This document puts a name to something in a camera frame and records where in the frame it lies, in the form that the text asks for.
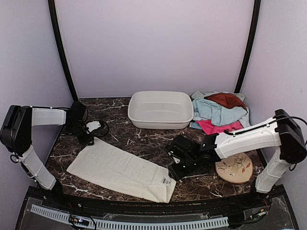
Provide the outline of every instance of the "pink cloth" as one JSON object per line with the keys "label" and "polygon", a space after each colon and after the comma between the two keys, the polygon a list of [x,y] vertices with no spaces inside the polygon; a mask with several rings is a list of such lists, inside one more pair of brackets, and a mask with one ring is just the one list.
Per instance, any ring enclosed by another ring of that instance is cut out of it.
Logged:
{"label": "pink cloth", "polygon": [[234,131],[238,129],[242,129],[241,123],[236,121],[230,125],[226,126],[214,126],[211,123],[211,120],[201,120],[196,121],[202,128],[202,130],[207,134],[210,135],[212,133],[223,133],[225,130],[227,131]]}

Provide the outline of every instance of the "black pole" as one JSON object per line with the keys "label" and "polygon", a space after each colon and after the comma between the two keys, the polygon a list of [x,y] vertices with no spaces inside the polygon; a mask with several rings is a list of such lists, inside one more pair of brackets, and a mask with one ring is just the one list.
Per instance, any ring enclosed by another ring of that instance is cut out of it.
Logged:
{"label": "black pole", "polygon": [[76,89],[73,85],[71,73],[69,71],[68,63],[67,63],[66,56],[65,56],[64,46],[63,46],[63,43],[62,43],[60,31],[59,31],[59,22],[58,22],[58,18],[57,18],[56,5],[54,3],[54,0],[48,0],[48,3],[49,3],[49,11],[50,11],[50,17],[51,17],[51,22],[52,22],[52,27],[53,27],[53,33],[54,33],[54,37],[56,39],[58,52],[59,52],[59,58],[60,58],[61,63],[62,63],[65,78],[66,78],[69,90],[71,92],[72,99],[76,102],[79,99],[78,99]]}
{"label": "black pole", "polygon": [[242,84],[243,84],[243,81],[244,81],[244,77],[245,77],[245,74],[246,74],[246,70],[248,68],[248,62],[249,62],[250,54],[251,54],[251,51],[252,51],[252,48],[253,48],[255,34],[256,34],[256,28],[257,28],[259,12],[260,12],[260,4],[261,4],[261,0],[255,0],[253,15],[252,15],[252,19],[251,19],[249,34],[248,34],[248,43],[246,45],[245,54],[244,54],[240,74],[239,74],[239,77],[238,77],[238,81],[236,83],[235,93],[239,93],[241,91]]}

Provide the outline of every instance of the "black marble table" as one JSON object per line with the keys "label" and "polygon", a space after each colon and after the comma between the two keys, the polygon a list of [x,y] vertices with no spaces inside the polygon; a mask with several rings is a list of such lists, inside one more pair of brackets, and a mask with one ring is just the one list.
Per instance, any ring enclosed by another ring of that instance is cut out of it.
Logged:
{"label": "black marble table", "polygon": [[[205,136],[202,130],[192,128],[177,130],[139,129],[129,120],[127,111],[130,98],[82,99],[89,111],[88,120],[103,120],[110,127],[110,132],[103,141],[124,151],[142,157],[160,166],[167,167],[173,161],[165,152],[165,145],[175,136],[201,142]],[[97,131],[102,136],[104,129]],[[149,202],[144,199],[104,189],[66,172],[66,169],[81,151],[77,139],[64,133],[55,143],[47,161],[47,169],[63,185],[64,193],[96,199],[115,201]],[[194,174],[177,182],[171,202],[192,201],[208,198],[233,196],[248,193],[252,181],[262,170],[263,165],[256,151],[246,152],[253,162],[253,177],[245,184],[232,184],[221,179],[214,166],[199,169]]]}

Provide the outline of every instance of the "white wall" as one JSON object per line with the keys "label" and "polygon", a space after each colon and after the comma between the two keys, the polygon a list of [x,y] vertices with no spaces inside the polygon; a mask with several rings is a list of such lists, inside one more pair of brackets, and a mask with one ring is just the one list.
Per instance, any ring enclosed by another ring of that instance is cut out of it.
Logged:
{"label": "white wall", "polygon": [[[307,1],[262,1],[242,92],[253,124],[273,116],[280,108],[307,120]],[[300,121],[298,124],[306,139],[306,126]],[[281,183],[300,229],[306,229],[307,160],[288,172]]]}
{"label": "white wall", "polygon": [[233,91],[253,0],[57,0],[81,98]]}
{"label": "white wall", "polygon": [[[47,0],[0,1],[0,125],[12,104],[70,106]],[[45,161],[58,127],[33,130],[34,148]],[[32,182],[0,144],[0,228],[14,229]]]}

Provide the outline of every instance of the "round wooden plate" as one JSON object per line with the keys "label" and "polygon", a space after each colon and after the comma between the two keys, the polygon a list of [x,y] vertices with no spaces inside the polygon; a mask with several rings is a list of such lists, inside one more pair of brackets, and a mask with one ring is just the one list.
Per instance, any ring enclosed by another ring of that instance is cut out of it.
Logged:
{"label": "round wooden plate", "polygon": [[235,184],[246,183],[253,175],[253,163],[245,153],[216,162],[215,169],[222,179]]}

